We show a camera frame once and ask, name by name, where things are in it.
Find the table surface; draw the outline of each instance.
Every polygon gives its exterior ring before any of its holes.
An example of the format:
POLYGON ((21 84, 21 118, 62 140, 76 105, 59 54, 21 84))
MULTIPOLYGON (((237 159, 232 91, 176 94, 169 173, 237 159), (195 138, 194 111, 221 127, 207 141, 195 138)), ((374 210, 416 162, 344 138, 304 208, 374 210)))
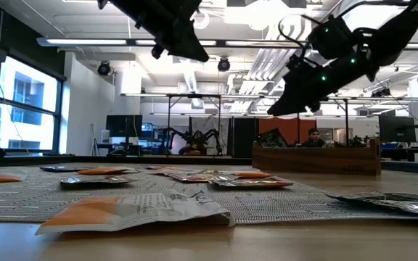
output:
MULTIPOLYGON (((343 194, 365 191, 418 194, 416 173, 383 171, 380 177, 275 174, 343 194)), ((418 260, 415 221, 336 220, 234 228, 149 224, 114 233, 34 236, 38 227, 38 224, 0 223, 0 260, 418 260)))

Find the man with dark hair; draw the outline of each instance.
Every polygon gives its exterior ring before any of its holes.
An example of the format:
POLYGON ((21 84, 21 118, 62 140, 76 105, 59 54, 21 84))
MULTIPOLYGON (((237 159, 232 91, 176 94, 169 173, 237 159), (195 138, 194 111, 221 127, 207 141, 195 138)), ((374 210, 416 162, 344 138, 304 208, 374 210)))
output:
POLYGON ((308 148, 322 148, 325 145, 325 141, 320 139, 320 132, 317 128, 309 129, 309 139, 303 144, 308 148))

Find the orange wall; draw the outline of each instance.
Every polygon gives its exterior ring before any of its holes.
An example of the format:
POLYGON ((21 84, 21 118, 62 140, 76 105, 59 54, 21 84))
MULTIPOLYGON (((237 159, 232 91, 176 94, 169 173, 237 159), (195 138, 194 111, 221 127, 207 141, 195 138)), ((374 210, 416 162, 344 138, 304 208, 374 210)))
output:
MULTIPOLYGON (((316 127, 315 120, 300 120, 300 142, 308 140, 308 131, 316 127)), ((293 144, 298 139, 298 119, 259 119, 259 133, 278 128, 288 144, 293 144)))

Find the patterned mat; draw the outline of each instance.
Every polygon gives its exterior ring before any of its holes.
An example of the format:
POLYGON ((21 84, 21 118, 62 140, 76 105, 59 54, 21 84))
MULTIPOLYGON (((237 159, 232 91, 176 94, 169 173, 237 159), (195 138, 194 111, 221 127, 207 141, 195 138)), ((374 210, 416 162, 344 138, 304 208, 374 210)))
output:
POLYGON ((380 209, 350 206, 330 199, 325 191, 300 183, 277 190, 216 191, 206 183, 181 183, 146 173, 132 174, 136 182, 120 188, 64 191, 61 178, 75 173, 47 173, 37 167, 11 167, 13 173, 27 174, 18 183, 0 183, 0 221, 41 223, 86 196, 123 196, 175 189, 184 193, 198 187, 227 208, 237 224, 259 224, 304 220, 413 219, 412 215, 380 209))

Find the robotic arm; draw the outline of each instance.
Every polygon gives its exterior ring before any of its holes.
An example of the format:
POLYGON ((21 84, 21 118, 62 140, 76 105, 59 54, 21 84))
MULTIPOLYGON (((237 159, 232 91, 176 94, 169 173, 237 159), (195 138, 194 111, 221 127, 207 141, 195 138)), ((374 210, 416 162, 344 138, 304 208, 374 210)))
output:
MULTIPOLYGON (((345 13, 360 4, 376 2, 361 2, 345 13)), ((418 29, 418 0, 378 4, 407 8, 378 30, 357 28, 351 32, 342 19, 344 14, 319 24, 308 36, 308 42, 324 58, 334 61, 326 66, 313 64, 304 57, 305 49, 301 56, 292 56, 287 63, 290 71, 283 77, 284 93, 268 111, 270 115, 305 112, 305 106, 315 112, 327 95, 363 75, 374 81, 380 66, 397 60, 418 29)))
MULTIPOLYGON (((136 28, 143 27, 151 33, 156 42, 152 50, 156 59, 167 49, 171 55, 208 61, 209 56, 197 40, 190 20, 202 0, 97 1, 100 9, 110 1, 136 22, 136 28)), ((374 81, 380 66, 394 63, 417 29, 418 0, 363 1, 337 17, 329 17, 325 23, 319 23, 308 36, 305 46, 290 38, 303 48, 303 52, 300 56, 290 57, 287 63, 290 71, 283 77, 284 93, 268 113, 305 112, 306 106, 315 112, 320 109, 321 100, 361 76, 366 75, 374 81), (407 8, 377 30, 357 28, 351 32, 342 17, 362 4, 407 8), (333 61, 323 66, 308 60, 304 54, 309 46, 333 61)))
POLYGON ((97 0, 103 9, 110 1, 120 11, 155 37, 151 53, 159 59, 164 49, 170 55, 207 62, 209 56, 194 34, 190 20, 202 0, 97 0))
POLYGON ((221 147, 221 144, 218 140, 218 131, 216 129, 211 129, 207 133, 204 134, 204 139, 207 141, 210 137, 214 137, 216 140, 216 149, 217 149, 217 155, 222 155, 223 149, 221 147))

